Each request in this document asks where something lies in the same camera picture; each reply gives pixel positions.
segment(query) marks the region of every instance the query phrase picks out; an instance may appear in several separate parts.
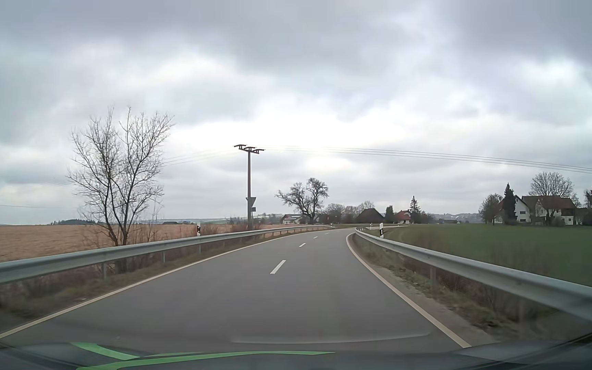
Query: white edge line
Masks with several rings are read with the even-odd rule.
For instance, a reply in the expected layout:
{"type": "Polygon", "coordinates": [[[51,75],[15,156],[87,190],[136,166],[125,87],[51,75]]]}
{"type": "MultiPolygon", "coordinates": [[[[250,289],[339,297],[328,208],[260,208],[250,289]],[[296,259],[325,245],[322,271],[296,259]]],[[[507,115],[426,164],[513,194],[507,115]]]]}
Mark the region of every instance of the white edge line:
{"type": "Polygon", "coordinates": [[[379,280],[381,280],[383,282],[383,284],[385,284],[388,288],[390,288],[392,290],[392,292],[397,294],[399,296],[399,298],[406,301],[407,304],[409,304],[412,308],[414,308],[417,312],[419,312],[422,316],[424,316],[428,321],[431,322],[431,324],[435,325],[438,329],[440,329],[440,331],[445,333],[449,338],[451,338],[452,341],[456,342],[457,345],[459,345],[463,348],[472,347],[468,342],[465,342],[465,340],[463,340],[463,338],[459,337],[459,335],[457,335],[455,332],[452,332],[448,327],[446,327],[444,324],[439,322],[430,313],[424,311],[424,309],[422,307],[420,307],[418,304],[413,302],[410,298],[406,297],[406,295],[404,293],[401,293],[401,291],[396,289],[392,284],[390,284],[388,281],[386,281],[385,278],[383,278],[377,272],[375,272],[374,269],[372,269],[372,267],[370,265],[368,265],[365,261],[363,261],[362,258],[360,258],[360,256],[358,256],[358,254],[355,253],[353,248],[350,247],[349,237],[351,235],[353,235],[353,234],[349,234],[346,236],[346,245],[349,247],[350,252],[358,259],[358,261],[362,265],[364,265],[367,268],[367,270],[371,271],[372,274],[374,274],[374,276],[376,276],[379,280]]]}
{"type": "Polygon", "coordinates": [[[284,265],[284,263],[287,262],[286,259],[283,259],[277,266],[275,266],[275,269],[273,269],[273,271],[271,271],[270,274],[275,274],[278,272],[278,270],[280,270],[280,267],[282,267],[282,265],[284,265]]]}
{"type": "MultiPolygon", "coordinates": [[[[297,233],[297,232],[295,232],[295,233],[293,233],[293,234],[285,234],[285,235],[284,235],[284,236],[282,236],[281,238],[285,238],[286,236],[294,236],[294,235],[297,235],[297,234],[300,234],[300,233],[297,233]]],[[[227,251],[227,252],[224,252],[224,253],[221,253],[221,254],[217,254],[217,255],[215,255],[215,256],[207,257],[207,258],[205,258],[205,259],[201,259],[200,261],[196,261],[196,262],[190,263],[190,264],[188,264],[188,265],[185,265],[185,266],[182,266],[182,267],[178,267],[178,268],[176,268],[175,270],[170,270],[170,271],[167,271],[167,272],[165,272],[165,273],[161,273],[161,274],[158,274],[158,275],[156,275],[156,276],[150,277],[150,278],[148,278],[148,279],[145,279],[145,280],[142,280],[142,281],[139,281],[139,282],[135,282],[135,283],[133,283],[132,285],[123,286],[122,288],[120,288],[120,289],[118,289],[118,290],[114,290],[113,292],[109,292],[109,293],[103,294],[102,296],[95,297],[95,298],[89,299],[89,300],[87,300],[87,301],[83,301],[82,303],[80,303],[80,304],[78,304],[78,305],[75,305],[75,306],[72,306],[72,307],[68,307],[68,308],[66,308],[66,309],[62,309],[62,310],[60,310],[60,311],[58,311],[58,312],[54,312],[54,313],[52,313],[52,314],[50,314],[50,315],[47,315],[47,316],[45,316],[45,317],[41,317],[40,319],[34,320],[34,321],[30,322],[30,323],[26,323],[26,324],[23,324],[23,325],[21,325],[21,326],[18,326],[18,327],[16,327],[16,328],[13,328],[13,329],[11,329],[11,330],[9,330],[9,331],[2,332],[2,333],[0,333],[0,339],[2,339],[2,338],[4,338],[4,337],[7,337],[7,336],[9,336],[9,335],[11,335],[11,334],[15,334],[16,332],[23,331],[24,329],[27,329],[27,328],[29,328],[29,327],[31,327],[31,326],[34,326],[34,325],[37,325],[37,324],[43,323],[43,322],[45,322],[45,321],[47,321],[47,320],[53,319],[54,317],[60,316],[60,315],[62,315],[62,314],[64,314],[64,313],[68,313],[68,312],[70,312],[70,311],[73,311],[73,310],[75,310],[75,309],[78,309],[78,308],[80,308],[80,307],[84,307],[84,306],[86,306],[86,305],[89,305],[89,304],[91,304],[91,303],[94,303],[94,302],[96,302],[96,301],[99,301],[100,299],[104,299],[104,298],[107,298],[107,297],[111,297],[112,295],[114,295],[114,294],[116,294],[116,293],[120,293],[120,292],[123,292],[123,291],[125,291],[125,290],[127,290],[127,289],[134,288],[135,286],[137,286],[137,285],[141,285],[141,284],[143,284],[144,282],[149,282],[149,281],[155,280],[155,279],[157,279],[157,278],[160,278],[161,276],[166,276],[166,275],[168,275],[168,274],[170,274],[170,273],[174,273],[174,272],[176,272],[176,271],[179,271],[179,270],[185,269],[185,268],[187,268],[187,267],[191,267],[191,266],[193,266],[193,265],[197,265],[198,263],[202,263],[202,262],[205,262],[205,261],[209,261],[210,259],[213,259],[213,258],[216,258],[216,257],[225,256],[226,254],[228,254],[228,253],[232,253],[233,251],[240,251],[240,250],[242,250],[242,249],[250,248],[250,247],[252,247],[252,246],[257,246],[257,245],[259,245],[259,244],[263,244],[263,243],[267,243],[267,242],[273,242],[274,240],[275,240],[275,239],[272,239],[272,240],[264,240],[263,242],[259,242],[259,243],[256,243],[256,244],[251,244],[250,246],[245,246],[245,247],[237,248],[237,249],[234,249],[234,250],[231,250],[231,251],[227,251]]]]}

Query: roof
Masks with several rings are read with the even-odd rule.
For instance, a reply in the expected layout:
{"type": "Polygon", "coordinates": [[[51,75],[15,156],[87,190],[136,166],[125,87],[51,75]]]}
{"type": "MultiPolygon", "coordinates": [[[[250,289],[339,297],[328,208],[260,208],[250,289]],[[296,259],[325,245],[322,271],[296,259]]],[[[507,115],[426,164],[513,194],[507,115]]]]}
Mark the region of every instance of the roof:
{"type": "Polygon", "coordinates": [[[356,217],[361,223],[382,222],[383,216],[375,208],[367,208],[356,217]]]}
{"type": "Polygon", "coordinates": [[[573,209],[576,208],[571,198],[560,196],[523,196],[522,201],[533,209],[540,200],[541,206],[545,209],[573,209]]]}
{"type": "Polygon", "coordinates": [[[394,219],[397,221],[409,221],[410,220],[410,212],[409,211],[399,211],[399,213],[394,215],[394,219]]]}
{"type": "Polygon", "coordinates": [[[294,220],[298,220],[302,217],[302,214],[285,214],[282,219],[283,220],[287,220],[287,221],[294,221],[294,220]]]}

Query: road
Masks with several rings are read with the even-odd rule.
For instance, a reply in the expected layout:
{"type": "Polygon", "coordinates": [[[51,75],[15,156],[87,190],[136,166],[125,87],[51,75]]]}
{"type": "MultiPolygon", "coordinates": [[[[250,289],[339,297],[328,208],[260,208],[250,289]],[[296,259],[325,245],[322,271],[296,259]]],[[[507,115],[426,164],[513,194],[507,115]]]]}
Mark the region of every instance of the road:
{"type": "Polygon", "coordinates": [[[454,341],[349,250],[350,229],[292,234],[167,274],[5,337],[148,352],[446,352],[454,341]]]}

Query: cloudy sky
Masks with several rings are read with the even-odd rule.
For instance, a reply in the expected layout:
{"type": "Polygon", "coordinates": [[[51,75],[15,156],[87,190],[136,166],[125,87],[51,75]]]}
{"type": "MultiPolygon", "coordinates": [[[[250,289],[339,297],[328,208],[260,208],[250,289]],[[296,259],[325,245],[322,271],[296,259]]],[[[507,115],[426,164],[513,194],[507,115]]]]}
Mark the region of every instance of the cloudy sky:
{"type": "Polygon", "coordinates": [[[476,212],[540,169],[321,148],[592,168],[592,1],[0,1],[0,205],[23,206],[0,223],[77,217],[70,132],[112,105],[174,115],[162,218],[245,214],[235,144],[267,148],[260,213],[310,176],[330,202],[476,212]]]}

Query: guardrail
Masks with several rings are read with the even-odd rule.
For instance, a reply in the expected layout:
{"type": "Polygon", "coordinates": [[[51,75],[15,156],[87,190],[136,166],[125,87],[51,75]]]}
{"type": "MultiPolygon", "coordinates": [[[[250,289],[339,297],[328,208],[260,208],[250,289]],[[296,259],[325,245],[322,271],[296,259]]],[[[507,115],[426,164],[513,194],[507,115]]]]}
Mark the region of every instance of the guardrail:
{"type": "Polygon", "coordinates": [[[592,321],[592,288],[590,286],[382,239],[359,229],[355,229],[355,233],[378,246],[432,267],[592,321]]]}
{"type": "Polygon", "coordinates": [[[225,234],[212,234],[194,236],[191,238],[162,240],[160,242],[149,242],[141,244],[132,244],[129,246],[108,247],[101,249],[91,249],[87,251],[75,251],[53,256],[35,257],[19,259],[17,261],[0,262],[0,284],[8,282],[21,281],[46,274],[58,273],[78,267],[97,265],[117,259],[141,256],[144,254],[164,252],[174,248],[184,248],[188,246],[199,246],[205,243],[221,242],[238,238],[254,237],[263,234],[280,232],[289,232],[305,229],[330,229],[326,225],[302,225],[281,227],[275,229],[262,229],[255,231],[228,232],[225,234]]]}

